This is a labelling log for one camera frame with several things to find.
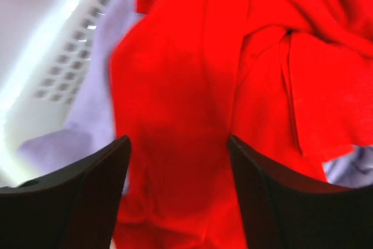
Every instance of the white laundry basket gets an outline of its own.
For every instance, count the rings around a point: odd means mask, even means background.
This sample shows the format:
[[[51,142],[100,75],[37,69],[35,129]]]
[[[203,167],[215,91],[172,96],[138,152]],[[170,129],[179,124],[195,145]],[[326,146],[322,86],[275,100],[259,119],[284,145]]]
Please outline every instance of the white laundry basket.
[[[18,1],[0,0],[0,178],[11,186],[39,176],[16,150],[62,128],[110,0]]]

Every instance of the white plastic basket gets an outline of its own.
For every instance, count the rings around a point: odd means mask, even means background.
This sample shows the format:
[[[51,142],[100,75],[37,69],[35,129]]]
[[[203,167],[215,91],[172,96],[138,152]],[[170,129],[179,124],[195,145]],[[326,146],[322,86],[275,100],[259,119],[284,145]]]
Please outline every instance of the white plastic basket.
[[[22,8],[22,3],[11,1],[5,6]],[[11,46],[17,50],[14,59],[0,49],[0,178],[5,184],[15,186],[39,176],[15,157],[16,149],[27,139],[62,127],[89,66],[97,19],[109,1],[35,0],[30,6],[41,12],[33,22],[24,15],[27,28],[21,31],[22,23],[4,22],[0,16],[0,45],[7,37],[1,32],[4,25],[25,38],[24,44]]]

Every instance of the red fabric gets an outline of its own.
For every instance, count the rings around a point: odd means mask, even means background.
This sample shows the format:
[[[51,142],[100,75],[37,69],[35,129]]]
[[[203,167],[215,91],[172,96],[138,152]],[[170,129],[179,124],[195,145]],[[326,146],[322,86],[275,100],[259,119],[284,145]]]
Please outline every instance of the red fabric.
[[[325,180],[373,144],[371,0],[139,0],[111,61],[118,249],[246,248],[226,142]]]

